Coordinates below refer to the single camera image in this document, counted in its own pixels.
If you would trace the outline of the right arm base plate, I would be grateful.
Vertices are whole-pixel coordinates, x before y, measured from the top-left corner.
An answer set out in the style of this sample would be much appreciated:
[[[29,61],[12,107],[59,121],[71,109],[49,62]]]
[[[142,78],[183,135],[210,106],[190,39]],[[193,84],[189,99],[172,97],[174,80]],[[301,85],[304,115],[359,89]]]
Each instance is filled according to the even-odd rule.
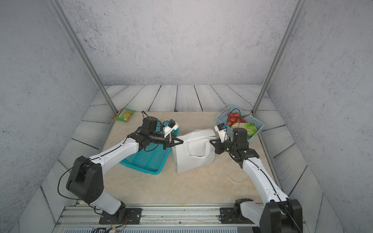
[[[218,218],[222,224],[254,224],[251,220],[239,216],[233,207],[220,208],[220,215]]]

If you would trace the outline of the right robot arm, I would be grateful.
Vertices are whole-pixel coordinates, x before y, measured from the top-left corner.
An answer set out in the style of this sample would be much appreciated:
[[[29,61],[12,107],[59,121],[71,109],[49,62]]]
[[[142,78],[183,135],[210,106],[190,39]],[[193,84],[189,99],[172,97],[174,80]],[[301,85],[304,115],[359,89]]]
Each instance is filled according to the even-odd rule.
[[[227,152],[240,165],[255,185],[263,205],[252,199],[238,199],[233,208],[222,208],[220,222],[253,223],[256,233],[301,233],[303,232],[303,210],[297,200],[291,200],[265,170],[258,153],[249,147],[247,131],[233,129],[232,137],[227,134],[227,126],[215,126],[219,139],[212,139],[216,154]]]

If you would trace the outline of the white insulated delivery bag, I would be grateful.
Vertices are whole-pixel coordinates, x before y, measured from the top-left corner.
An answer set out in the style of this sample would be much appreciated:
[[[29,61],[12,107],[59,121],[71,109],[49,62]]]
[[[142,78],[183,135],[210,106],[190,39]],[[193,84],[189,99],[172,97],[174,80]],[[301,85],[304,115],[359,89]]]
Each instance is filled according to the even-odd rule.
[[[209,166],[215,159],[215,148],[210,140],[216,139],[212,129],[195,130],[179,137],[183,144],[172,148],[177,173]]]

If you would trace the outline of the teal plastic basket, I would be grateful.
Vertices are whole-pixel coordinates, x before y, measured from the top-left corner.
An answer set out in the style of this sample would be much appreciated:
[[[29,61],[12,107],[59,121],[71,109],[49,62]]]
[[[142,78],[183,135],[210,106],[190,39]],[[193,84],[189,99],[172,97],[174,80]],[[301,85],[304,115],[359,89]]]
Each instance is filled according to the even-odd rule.
[[[161,123],[152,116],[144,118],[137,131],[130,134],[130,137],[140,142],[139,150],[120,161],[120,164],[143,173],[159,174],[171,151],[171,148],[164,150],[163,146],[159,144],[160,139],[164,138],[163,129],[168,122]],[[178,133],[179,129],[169,135],[174,138]]]

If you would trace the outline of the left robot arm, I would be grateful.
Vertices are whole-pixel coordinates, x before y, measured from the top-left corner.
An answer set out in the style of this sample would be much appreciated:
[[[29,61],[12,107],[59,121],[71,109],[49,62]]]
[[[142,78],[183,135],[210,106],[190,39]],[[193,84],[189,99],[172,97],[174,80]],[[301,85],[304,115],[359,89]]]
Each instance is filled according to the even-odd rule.
[[[123,222],[127,216],[126,205],[106,190],[106,173],[151,144],[161,145],[164,150],[181,145],[183,141],[174,133],[178,128],[173,119],[162,123],[154,116],[143,114],[142,124],[118,144],[90,157],[78,157],[66,171],[66,190],[75,200],[100,209],[104,223]]]

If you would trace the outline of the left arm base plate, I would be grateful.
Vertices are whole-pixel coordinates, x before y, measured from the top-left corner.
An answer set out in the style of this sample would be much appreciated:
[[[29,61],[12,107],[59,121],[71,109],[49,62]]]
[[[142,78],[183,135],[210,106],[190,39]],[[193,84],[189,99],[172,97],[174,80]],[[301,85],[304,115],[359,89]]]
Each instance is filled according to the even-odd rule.
[[[142,208],[121,208],[111,215],[103,211],[100,217],[100,225],[139,225],[142,215]]]

